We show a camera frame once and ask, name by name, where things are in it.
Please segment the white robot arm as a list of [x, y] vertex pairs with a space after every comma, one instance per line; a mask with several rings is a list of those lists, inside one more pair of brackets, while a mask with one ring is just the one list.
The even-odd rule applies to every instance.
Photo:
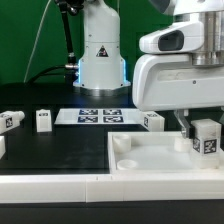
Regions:
[[84, 55], [74, 86], [95, 96], [132, 88], [141, 111], [224, 106], [224, 0], [149, 0], [173, 23], [140, 38], [131, 81], [119, 49], [119, 16], [104, 0], [86, 0]]

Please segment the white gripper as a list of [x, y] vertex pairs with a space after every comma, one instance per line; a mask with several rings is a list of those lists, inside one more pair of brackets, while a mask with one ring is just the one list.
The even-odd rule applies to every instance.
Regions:
[[175, 110], [188, 138], [185, 109], [224, 106], [224, 66], [194, 67], [188, 54], [143, 55], [135, 65], [132, 99], [141, 111]]

